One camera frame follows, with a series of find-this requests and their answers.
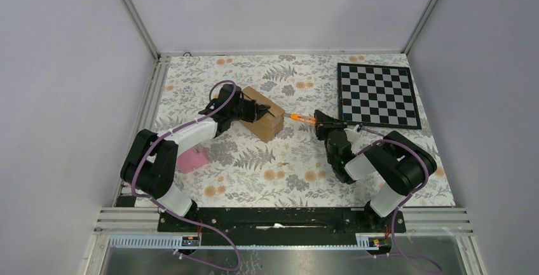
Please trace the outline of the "brown cardboard express box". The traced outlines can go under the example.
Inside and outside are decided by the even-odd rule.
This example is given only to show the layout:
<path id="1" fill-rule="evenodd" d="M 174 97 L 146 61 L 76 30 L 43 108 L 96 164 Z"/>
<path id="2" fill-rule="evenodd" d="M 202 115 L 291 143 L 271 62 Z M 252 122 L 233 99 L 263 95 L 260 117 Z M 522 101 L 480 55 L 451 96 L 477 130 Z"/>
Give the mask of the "brown cardboard express box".
<path id="1" fill-rule="evenodd" d="M 240 123 L 260 140 L 269 142 L 283 129 L 284 110 L 250 86 L 244 88 L 242 93 L 247 100 L 255 100 L 259 105 L 269 106 L 268 112 L 253 123 L 240 120 Z"/>

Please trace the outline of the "orange black utility knife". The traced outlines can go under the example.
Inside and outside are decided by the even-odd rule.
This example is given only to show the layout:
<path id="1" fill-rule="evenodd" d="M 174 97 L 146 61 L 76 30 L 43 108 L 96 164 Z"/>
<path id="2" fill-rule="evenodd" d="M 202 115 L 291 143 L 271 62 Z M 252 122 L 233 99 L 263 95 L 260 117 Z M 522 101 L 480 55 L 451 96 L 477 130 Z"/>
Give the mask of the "orange black utility knife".
<path id="1" fill-rule="evenodd" d="M 311 125 L 316 124 L 316 119 L 314 117 L 304 116 L 304 115 L 300 115 L 296 113 L 287 113 L 287 112 L 284 113 L 284 116 L 292 120 L 302 122 L 302 123 L 311 124 Z"/>

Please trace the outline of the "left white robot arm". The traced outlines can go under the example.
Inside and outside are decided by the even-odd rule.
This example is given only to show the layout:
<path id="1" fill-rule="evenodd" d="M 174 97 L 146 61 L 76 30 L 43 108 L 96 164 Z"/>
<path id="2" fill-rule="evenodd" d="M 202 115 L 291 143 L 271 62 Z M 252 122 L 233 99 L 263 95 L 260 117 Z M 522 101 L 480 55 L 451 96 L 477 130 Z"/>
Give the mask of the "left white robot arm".
<path id="1" fill-rule="evenodd" d="M 175 184 L 177 157 L 194 146 L 218 137 L 235 121 L 254 123 L 271 109 L 268 102 L 249 98 L 245 90 L 230 80 L 216 84 L 215 98 L 192 120 L 160 133 L 140 130 L 131 146 L 119 176 L 128 183 L 132 194 L 149 198 L 173 215 L 173 223 L 190 231 L 197 223 L 193 200 Z"/>

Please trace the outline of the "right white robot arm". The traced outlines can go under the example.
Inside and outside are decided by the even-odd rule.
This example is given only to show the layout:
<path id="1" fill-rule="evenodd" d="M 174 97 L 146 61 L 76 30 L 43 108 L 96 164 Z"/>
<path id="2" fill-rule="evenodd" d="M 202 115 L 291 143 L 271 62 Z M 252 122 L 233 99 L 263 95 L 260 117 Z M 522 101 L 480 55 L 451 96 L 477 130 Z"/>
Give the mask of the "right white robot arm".
<path id="1" fill-rule="evenodd" d="M 385 181 L 381 190 L 366 204 L 364 222 L 379 232 L 390 216 L 437 171 L 437 163 L 427 151 L 397 131 L 353 152 L 360 139 L 360 125 L 335 119 L 320 110 L 314 112 L 315 134 L 324 143 L 327 162 L 344 184 L 353 184 L 366 175 L 378 173 Z"/>

